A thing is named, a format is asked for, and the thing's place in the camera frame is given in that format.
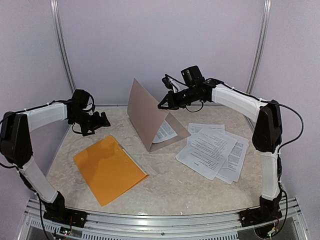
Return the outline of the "pink-brown file folder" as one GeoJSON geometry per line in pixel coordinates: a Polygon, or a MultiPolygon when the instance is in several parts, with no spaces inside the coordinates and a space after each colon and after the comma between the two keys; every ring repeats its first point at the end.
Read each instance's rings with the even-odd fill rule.
{"type": "Polygon", "coordinates": [[[148,152],[169,146],[191,136],[187,129],[167,110],[158,109],[158,101],[136,80],[128,99],[127,115],[148,152]],[[156,133],[167,122],[177,136],[154,143],[156,133]]]}

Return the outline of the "white sheet dense English text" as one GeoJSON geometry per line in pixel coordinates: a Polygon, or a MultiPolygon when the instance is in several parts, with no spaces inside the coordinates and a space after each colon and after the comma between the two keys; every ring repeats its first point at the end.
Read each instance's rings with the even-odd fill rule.
{"type": "Polygon", "coordinates": [[[178,134],[171,127],[171,125],[166,120],[164,120],[159,130],[157,131],[152,143],[153,144],[162,143],[170,139],[173,139],[177,136],[178,134]]]}

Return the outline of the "orange folder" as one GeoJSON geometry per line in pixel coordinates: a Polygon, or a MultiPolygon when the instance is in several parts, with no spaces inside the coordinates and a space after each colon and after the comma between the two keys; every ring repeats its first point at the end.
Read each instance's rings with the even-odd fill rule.
{"type": "Polygon", "coordinates": [[[149,176],[112,135],[82,150],[73,160],[102,207],[149,176]]]}

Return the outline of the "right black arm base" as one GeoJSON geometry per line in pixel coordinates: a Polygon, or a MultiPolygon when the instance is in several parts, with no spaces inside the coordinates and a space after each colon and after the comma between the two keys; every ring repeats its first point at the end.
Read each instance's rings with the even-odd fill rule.
{"type": "Polygon", "coordinates": [[[279,205],[281,199],[281,193],[273,200],[260,196],[259,207],[247,208],[238,213],[241,226],[249,227],[280,219],[283,216],[279,205]]]}

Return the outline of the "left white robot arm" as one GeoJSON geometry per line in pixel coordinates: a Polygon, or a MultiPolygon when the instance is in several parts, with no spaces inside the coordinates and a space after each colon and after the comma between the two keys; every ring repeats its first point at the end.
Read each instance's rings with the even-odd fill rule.
{"type": "Polygon", "coordinates": [[[20,111],[8,111],[0,122],[0,153],[9,162],[8,169],[16,169],[24,184],[37,194],[45,209],[57,221],[70,218],[65,199],[47,180],[34,159],[31,132],[55,122],[67,121],[79,125],[76,132],[83,137],[95,134],[102,127],[110,127],[105,112],[96,110],[93,96],[77,89],[68,100],[53,100],[44,105],[20,111]]]}

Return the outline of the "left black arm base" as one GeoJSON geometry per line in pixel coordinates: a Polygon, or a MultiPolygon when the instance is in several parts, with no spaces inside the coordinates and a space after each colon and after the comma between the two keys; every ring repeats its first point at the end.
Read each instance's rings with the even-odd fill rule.
{"type": "Polygon", "coordinates": [[[57,197],[53,203],[45,202],[44,200],[41,200],[41,203],[45,207],[43,217],[46,220],[71,227],[84,228],[88,213],[81,210],[67,208],[65,206],[65,198],[59,191],[57,192],[57,197]]]}

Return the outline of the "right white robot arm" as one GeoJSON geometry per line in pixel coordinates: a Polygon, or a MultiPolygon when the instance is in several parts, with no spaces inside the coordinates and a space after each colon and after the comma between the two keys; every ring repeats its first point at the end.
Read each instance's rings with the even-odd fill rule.
{"type": "Polygon", "coordinates": [[[205,78],[199,67],[194,65],[181,72],[185,89],[179,90],[178,80],[165,74],[162,82],[168,93],[158,104],[162,110],[185,109],[193,102],[210,102],[223,105],[239,112],[254,124],[252,144],[262,157],[262,193],[256,218],[266,222],[280,210],[282,164],[282,120],[279,103],[267,101],[237,90],[216,78],[205,78]]]}

